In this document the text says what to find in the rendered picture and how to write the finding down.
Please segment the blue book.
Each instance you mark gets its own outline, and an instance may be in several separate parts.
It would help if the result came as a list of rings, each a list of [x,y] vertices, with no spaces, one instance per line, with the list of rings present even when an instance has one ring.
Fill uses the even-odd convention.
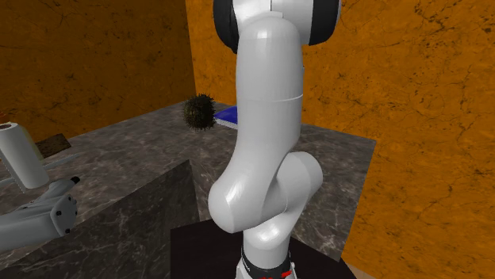
[[[213,119],[216,121],[217,124],[232,128],[232,129],[237,129],[237,107],[231,106],[228,107],[227,109],[223,109],[218,113],[215,113],[213,116]]]

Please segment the dark spiky ball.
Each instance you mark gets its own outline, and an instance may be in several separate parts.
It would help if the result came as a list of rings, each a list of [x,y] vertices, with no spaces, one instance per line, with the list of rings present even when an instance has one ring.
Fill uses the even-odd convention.
[[[184,102],[182,118],[188,128],[205,131],[214,126],[215,112],[214,100],[207,94],[199,94]]]

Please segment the black robot stand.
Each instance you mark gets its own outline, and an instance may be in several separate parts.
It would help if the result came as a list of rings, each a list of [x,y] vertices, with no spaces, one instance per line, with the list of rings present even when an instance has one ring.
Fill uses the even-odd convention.
[[[234,279],[243,234],[229,234],[212,220],[171,230],[171,279]],[[299,279],[357,279],[347,264],[292,238],[291,260]]]

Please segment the grey paper towel holder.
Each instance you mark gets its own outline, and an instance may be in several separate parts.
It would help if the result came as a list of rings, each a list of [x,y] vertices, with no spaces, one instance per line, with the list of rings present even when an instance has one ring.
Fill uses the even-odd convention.
[[[6,161],[6,168],[11,174],[10,178],[0,180],[0,186],[16,183],[24,193],[27,189],[36,189],[49,182],[48,170],[60,166],[66,162],[76,159],[79,155],[69,155],[54,162],[43,164],[41,161],[35,162],[15,162]]]

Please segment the brown wooden board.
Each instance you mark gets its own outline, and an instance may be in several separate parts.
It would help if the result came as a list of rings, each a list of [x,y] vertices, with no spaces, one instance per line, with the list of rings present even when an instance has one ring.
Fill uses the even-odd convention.
[[[62,133],[36,142],[36,146],[44,159],[71,148],[71,144]]]

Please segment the white paper towel roll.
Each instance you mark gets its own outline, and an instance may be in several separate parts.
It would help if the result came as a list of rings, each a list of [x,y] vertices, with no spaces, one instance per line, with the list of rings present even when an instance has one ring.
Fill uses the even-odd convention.
[[[17,123],[0,124],[0,159],[23,193],[49,181],[41,162],[43,157],[36,152],[27,131]]]

